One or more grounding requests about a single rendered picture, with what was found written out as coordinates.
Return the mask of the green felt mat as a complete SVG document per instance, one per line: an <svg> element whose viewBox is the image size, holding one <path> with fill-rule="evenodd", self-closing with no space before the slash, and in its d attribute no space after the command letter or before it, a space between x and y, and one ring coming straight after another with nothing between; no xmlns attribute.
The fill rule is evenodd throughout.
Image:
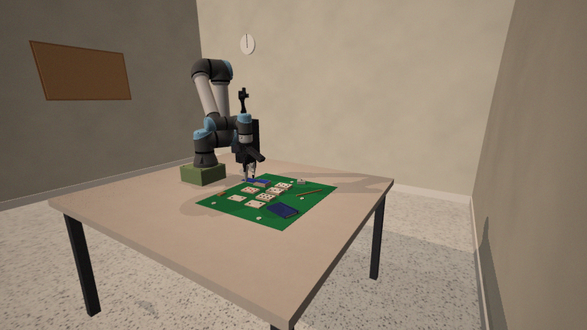
<svg viewBox="0 0 587 330"><path fill-rule="evenodd" d="M199 204L199 205L211 208L211 209L215 209L215 210L218 210L218 211L221 211L221 212L233 215L233 216L237 216L242 219L246 219L246 220L258 223L258 224L262 224L264 226L271 227L273 229L283 231L290 224L292 224L294 221L296 221L298 218L300 218L304 213L306 213L309 209L314 207L323 198L325 198L328 194L330 194L331 192L333 192L337 188L334 186L324 185L324 184L319 184L319 183L309 182L309 181L306 181L305 184L298 184L297 179L283 177L283 176L279 176L279 175L268 174L268 173L260 175L254 179L258 180L259 178L264 179L264 180L270 180L271 185L264 188L264 187L255 186L249 182L244 182L244 183L241 183L237 186L234 186L230 189L223 191L223 192L226 192L226 194L224 194L222 196L217 196L215 194L213 196L210 196L208 198L205 198L201 201L196 202L196 204ZM293 183L291 183L290 181L293 181ZM275 195L276 198L270 202L256 199L256 196L260 195L261 193L265 193L265 191L267 189L274 187L276 184L278 184L280 182L286 183L286 184L292 184L293 187L289 190L285 190L285 192L283 194L281 194L280 196ZM241 189L244 189L246 187L258 188L258 189L260 189L260 191L256 192L255 194L250 194L250 193L240 191ZM306 194L306 195L301 195L301 196L296 196L299 194L303 194L303 193L307 193L307 192L311 192L311 191L316 191L319 189L322 189L322 191L314 192L314 193ZM228 197L230 197L232 195L239 195L239 196L247 197L247 199L245 199L241 202L227 199ZM300 199L300 198L304 198L304 199ZM266 205L262 206L260 209L245 206L245 204L251 200L264 202L264 203L266 203ZM216 202L216 204L213 205L212 202ZM299 213L284 219L284 218L276 215L275 213L269 211L266 208L266 206L270 206L270 205L273 205L278 202L285 203L285 204L299 210ZM257 217L261 217L261 219L257 220L256 219Z"/></svg>

